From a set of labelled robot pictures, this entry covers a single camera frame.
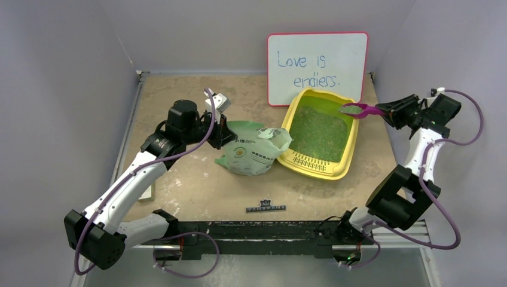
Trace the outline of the yellow sifting litter tray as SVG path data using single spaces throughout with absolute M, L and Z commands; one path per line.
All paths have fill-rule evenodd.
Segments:
M 317 97 L 339 97 L 346 103 L 353 103 L 352 99 L 342 97 L 339 94 L 330 91 L 317 90 L 314 88 L 303 89 L 298 96 L 293 99 L 289 109 L 285 115 L 282 123 L 282 128 L 289 131 L 292 119 L 295 114 L 296 107 L 303 96 L 317 96 Z M 349 171 L 352 163 L 352 158 L 355 151 L 356 141 L 358 137 L 359 121 L 354 118 L 352 121 L 352 128 L 350 131 L 349 139 L 343 157 L 340 162 L 334 163 L 330 161 L 318 160 L 298 152 L 288 149 L 278 157 L 278 161 L 283 166 L 291 169 L 300 174 L 310 176 L 313 178 L 326 179 L 326 180 L 339 180 L 343 178 Z

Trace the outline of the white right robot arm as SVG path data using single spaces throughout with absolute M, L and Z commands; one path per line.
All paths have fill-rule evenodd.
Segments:
M 409 229 L 428 210 L 441 188 L 435 184 L 433 170 L 439 150 L 450 135 L 447 124 L 462 104 L 443 93 L 419 98 L 413 94 L 400 100 L 370 106 L 346 103 L 340 111 L 353 118 L 379 115 L 391 127 L 409 127 L 410 150 L 404 164 L 397 165 L 372 192 L 365 207 L 343 214 L 334 235 L 343 243 L 363 239 L 361 228 L 371 231 L 380 224 Z

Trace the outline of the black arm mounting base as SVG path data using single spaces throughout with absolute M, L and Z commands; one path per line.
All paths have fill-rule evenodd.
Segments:
M 355 230 L 343 216 L 316 221 L 177 221 L 160 239 L 142 243 L 166 252 L 178 251 L 182 260 L 203 255 L 305 255 L 338 262 L 358 262 L 361 247 L 372 240 Z

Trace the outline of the purple plastic litter scoop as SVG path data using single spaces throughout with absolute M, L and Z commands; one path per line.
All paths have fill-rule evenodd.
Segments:
M 369 115 L 385 115 L 386 113 L 375 106 L 366 103 L 346 103 L 339 108 L 342 114 L 356 119 L 363 119 Z

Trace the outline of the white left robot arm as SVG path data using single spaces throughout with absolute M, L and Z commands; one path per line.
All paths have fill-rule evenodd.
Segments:
M 178 220 L 159 209 L 136 221 L 123 219 L 141 195 L 176 161 L 204 143 L 215 149 L 234 141 L 224 111 L 230 101 L 222 94 L 206 99 L 206 111 L 199 114 L 191 100 L 177 100 L 166 120 L 141 145 L 129 168 L 82 212 L 71 210 L 64 218 L 70 247 L 75 251 L 74 269 L 84 257 L 92 267 L 112 267 L 127 248 L 158 239 L 169 245 L 178 238 Z

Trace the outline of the green cat litter bag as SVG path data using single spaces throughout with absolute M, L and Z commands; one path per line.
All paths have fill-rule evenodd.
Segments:
M 254 121 L 230 121 L 228 127 L 237 138 L 222 147 L 224 153 L 215 163 L 237 175 L 266 173 L 292 142 L 289 132 L 281 127 Z

